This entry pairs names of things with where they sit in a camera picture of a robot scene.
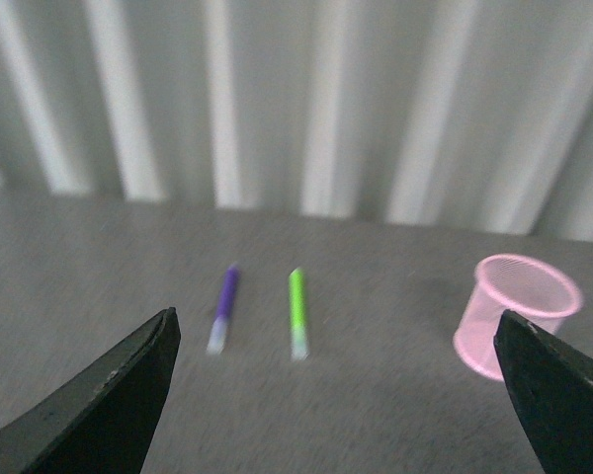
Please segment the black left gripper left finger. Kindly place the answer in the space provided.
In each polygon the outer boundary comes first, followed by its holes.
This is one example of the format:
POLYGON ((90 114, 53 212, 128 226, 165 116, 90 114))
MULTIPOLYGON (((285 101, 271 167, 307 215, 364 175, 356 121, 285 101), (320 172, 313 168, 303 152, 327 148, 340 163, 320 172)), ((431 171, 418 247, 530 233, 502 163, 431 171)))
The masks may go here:
POLYGON ((0 430, 0 473, 138 473, 169 393, 181 340, 157 313, 0 430))

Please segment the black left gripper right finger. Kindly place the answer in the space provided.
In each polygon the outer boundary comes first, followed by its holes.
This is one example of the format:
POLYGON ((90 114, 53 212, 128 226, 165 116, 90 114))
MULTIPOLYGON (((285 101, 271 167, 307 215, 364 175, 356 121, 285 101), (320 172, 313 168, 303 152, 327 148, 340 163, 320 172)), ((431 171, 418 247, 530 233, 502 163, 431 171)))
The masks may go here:
POLYGON ((593 358, 520 314, 493 345, 520 424, 547 473, 593 473, 593 358))

